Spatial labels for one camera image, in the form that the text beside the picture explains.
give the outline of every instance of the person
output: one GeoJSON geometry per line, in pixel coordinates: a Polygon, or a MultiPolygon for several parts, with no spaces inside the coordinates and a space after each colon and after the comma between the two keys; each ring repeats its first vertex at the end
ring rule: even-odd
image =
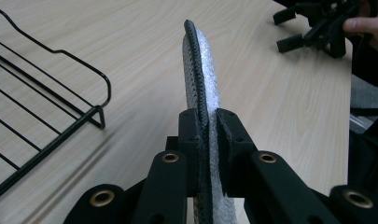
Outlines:
{"type": "MultiPolygon", "coordinates": [[[[373,18],[370,14],[370,3],[361,0],[358,16],[346,20],[343,29],[353,44],[353,75],[378,87],[378,13],[373,18]]],[[[350,131],[348,185],[378,198],[378,119],[364,134],[350,131]]]]}

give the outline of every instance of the wood grain surface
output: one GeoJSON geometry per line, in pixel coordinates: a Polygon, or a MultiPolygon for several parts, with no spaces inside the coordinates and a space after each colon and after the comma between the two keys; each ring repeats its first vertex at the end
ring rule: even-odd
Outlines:
{"type": "MultiPolygon", "coordinates": [[[[310,188],[324,194],[346,183],[350,46],[338,60],[312,48],[279,53],[276,41],[309,27],[303,18],[273,25],[273,14],[283,9],[275,2],[0,0],[0,8],[23,31],[52,49],[68,50],[112,84],[106,129],[85,124],[0,197],[0,223],[63,223],[87,189],[104,183],[127,189],[147,176],[166,137],[177,135],[178,114],[187,108],[181,52],[186,19],[208,39],[221,106],[238,114],[258,149],[280,154],[310,188]]],[[[0,22],[5,38],[9,27],[3,18],[0,22]]],[[[21,50],[35,54],[32,47],[21,50]]],[[[105,99],[105,85],[92,82],[72,62],[45,52],[36,57],[92,102],[105,99]]],[[[3,73],[4,90],[33,108],[45,105],[3,73]]],[[[40,146],[52,138],[35,121],[21,123],[25,115],[5,102],[0,96],[1,117],[16,119],[18,129],[33,129],[31,138],[40,146]]],[[[50,122],[60,116],[58,109],[41,108],[37,112],[50,122]]],[[[53,125],[64,127],[59,121],[53,125]]],[[[14,136],[3,127],[1,142],[12,148],[6,153],[17,164],[33,156],[30,148],[14,147],[14,136]]],[[[9,169],[0,162],[0,179],[9,169]]],[[[247,223],[242,200],[236,206],[239,222],[247,223]]],[[[191,206],[188,220],[192,223],[191,206]]]]}

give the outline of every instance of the human hand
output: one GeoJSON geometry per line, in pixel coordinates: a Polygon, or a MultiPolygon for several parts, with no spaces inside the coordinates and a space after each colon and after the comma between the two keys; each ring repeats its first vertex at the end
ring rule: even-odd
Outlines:
{"type": "Polygon", "coordinates": [[[361,0],[358,17],[346,20],[343,29],[350,34],[372,34],[369,44],[378,50],[378,15],[375,18],[370,16],[370,4],[367,0],[361,0]]]}

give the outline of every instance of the black mechanical device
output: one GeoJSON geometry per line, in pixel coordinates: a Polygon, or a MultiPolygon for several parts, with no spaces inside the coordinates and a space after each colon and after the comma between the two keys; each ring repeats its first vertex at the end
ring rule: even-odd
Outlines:
{"type": "MultiPolygon", "coordinates": [[[[378,223],[376,197],[352,186],[328,197],[308,188],[280,156],[257,150],[236,114],[217,110],[217,136],[223,192],[245,198],[250,223],[378,223]]],[[[197,109],[182,112],[178,136],[167,138],[146,179],[88,190],[64,223],[186,223],[202,145],[197,109]]]]}
{"type": "MultiPolygon", "coordinates": [[[[296,18],[308,19],[311,30],[305,35],[294,35],[277,42],[281,53],[302,47],[315,46],[333,58],[345,55],[343,22],[359,12],[360,0],[274,0],[286,9],[273,15],[275,25],[296,18]]],[[[371,16],[378,14],[378,0],[369,1],[371,16]]]]}

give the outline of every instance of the light wood tabletop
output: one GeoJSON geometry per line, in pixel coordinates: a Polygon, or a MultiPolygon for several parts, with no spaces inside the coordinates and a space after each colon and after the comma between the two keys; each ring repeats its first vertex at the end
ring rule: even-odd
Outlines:
{"type": "MultiPolygon", "coordinates": [[[[208,39],[221,107],[239,116],[257,148],[281,155],[324,194],[346,183],[351,47],[337,60],[313,48],[279,53],[276,41],[305,34],[309,26],[304,18],[275,26],[273,14],[283,9],[275,2],[0,0],[0,8],[23,31],[73,53],[112,85],[106,128],[85,124],[3,194],[0,223],[63,223],[86,190],[104,183],[127,189],[147,176],[166,137],[177,135],[178,115],[187,108],[182,59],[187,19],[208,39]]],[[[42,59],[50,69],[58,65],[93,101],[104,100],[105,85],[89,91],[91,84],[72,75],[70,66],[54,56],[42,59]]],[[[34,97],[26,101],[41,104],[34,97]]],[[[22,151],[11,156],[23,161],[32,156],[22,151]]],[[[236,206],[239,222],[246,223],[242,201],[236,206]]],[[[191,206],[188,217],[192,223],[191,206]]]]}

